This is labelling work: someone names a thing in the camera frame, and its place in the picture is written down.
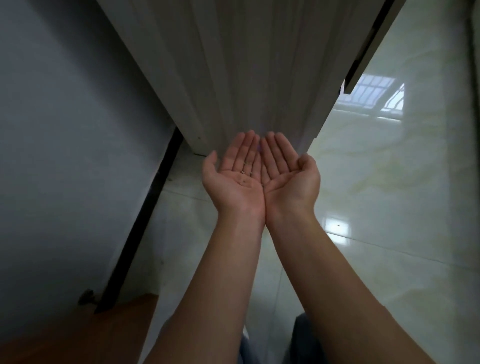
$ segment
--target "floor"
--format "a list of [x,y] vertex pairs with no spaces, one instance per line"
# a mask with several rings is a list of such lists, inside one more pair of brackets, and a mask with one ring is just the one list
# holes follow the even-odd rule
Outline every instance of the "floor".
[[[322,175],[317,218],[438,363],[480,361],[479,163],[467,14],[462,1],[407,0],[309,150]],[[123,300],[160,295],[141,361],[214,228],[201,162],[181,147],[123,288]],[[263,363],[281,362],[301,312],[265,231],[246,319]]]

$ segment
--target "person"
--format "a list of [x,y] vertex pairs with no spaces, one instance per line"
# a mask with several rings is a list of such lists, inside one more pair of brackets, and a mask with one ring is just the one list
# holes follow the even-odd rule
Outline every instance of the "person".
[[203,164],[203,184],[218,210],[215,229],[145,364],[258,362],[242,329],[264,226],[305,310],[288,361],[433,363],[315,218],[320,173],[311,156],[299,156],[282,133],[260,139],[249,131],[235,137],[218,170],[216,161],[214,151]]

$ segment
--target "blue jeans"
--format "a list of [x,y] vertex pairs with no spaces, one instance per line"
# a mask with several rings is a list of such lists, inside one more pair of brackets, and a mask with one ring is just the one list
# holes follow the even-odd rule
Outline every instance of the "blue jeans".
[[[322,346],[313,335],[312,324],[305,313],[295,319],[290,348],[284,362],[288,364],[328,364]],[[240,342],[237,363],[260,364],[245,336]]]

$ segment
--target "black baseboard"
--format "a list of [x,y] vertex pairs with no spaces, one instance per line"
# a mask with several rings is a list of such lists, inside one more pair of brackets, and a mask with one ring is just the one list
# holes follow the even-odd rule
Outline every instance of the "black baseboard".
[[148,190],[147,197],[145,198],[137,219],[133,223],[132,230],[130,230],[130,234],[128,235],[127,241],[120,254],[117,265],[113,269],[107,287],[102,294],[102,298],[98,302],[98,306],[95,310],[96,314],[109,310],[115,306],[122,285],[127,277],[128,270],[130,269],[130,265],[137,252],[138,245],[142,240],[145,229],[158,201],[158,197],[162,192],[168,173],[170,172],[170,168],[173,165],[173,161],[175,160],[182,141],[183,135],[178,128],[175,128],[163,160],[160,163],[160,167],[158,168],[152,181],[152,185]]

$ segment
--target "person's left arm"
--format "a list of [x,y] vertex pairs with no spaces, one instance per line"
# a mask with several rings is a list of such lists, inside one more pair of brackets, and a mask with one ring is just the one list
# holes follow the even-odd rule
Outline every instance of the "person's left arm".
[[259,137],[240,133],[203,182],[218,210],[208,247],[145,363],[235,363],[265,223]]

